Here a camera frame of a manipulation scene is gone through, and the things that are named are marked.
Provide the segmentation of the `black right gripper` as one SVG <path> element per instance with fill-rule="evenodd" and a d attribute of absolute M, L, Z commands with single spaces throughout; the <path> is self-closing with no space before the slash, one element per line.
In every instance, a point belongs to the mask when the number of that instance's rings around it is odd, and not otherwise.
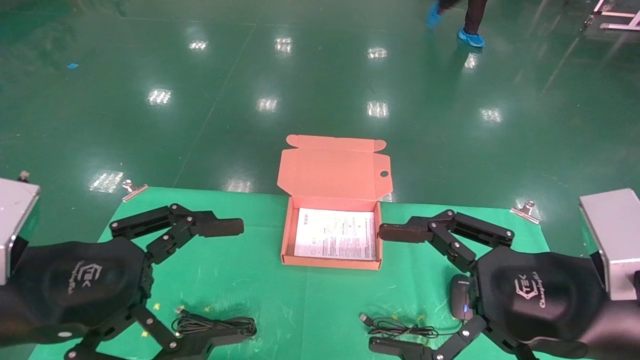
<path fill-rule="evenodd" d="M 373 353 L 400 360 L 454 360 L 486 333 L 518 360 L 535 360 L 527 343 L 579 341 L 609 300 L 591 260 L 551 251 L 516 251 L 510 248 L 514 231 L 452 209 L 432 217 L 412 216 L 405 224 L 382 223 L 379 237 L 389 242 L 428 243 L 458 271 L 473 273 L 475 269 L 470 302 L 476 315 L 437 349 L 400 340 L 404 335 L 439 337 L 441 333 L 432 326 L 370 317 L 369 349 Z M 493 250 L 477 260 L 459 238 Z"/>

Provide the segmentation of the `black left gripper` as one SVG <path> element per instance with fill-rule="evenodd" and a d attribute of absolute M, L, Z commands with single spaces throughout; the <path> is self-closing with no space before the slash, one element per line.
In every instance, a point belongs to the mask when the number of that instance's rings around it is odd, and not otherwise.
<path fill-rule="evenodd" d="M 131 240 L 163 231 L 146 246 Z M 30 246 L 18 238 L 10 253 L 10 276 L 1 287 L 3 327 L 116 327 L 137 321 L 161 347 L 155 360 L 208 360 L 212 351 L 253 338 L 252 317 L 219 320 L 179 307 L 167 327 L 146 308 L 151 265 L 162 264 L 196 236 L 232 237 L 241 218 L 218 218 L 212 210 L 178 203 L 117 219 L 105 243 Z"/>

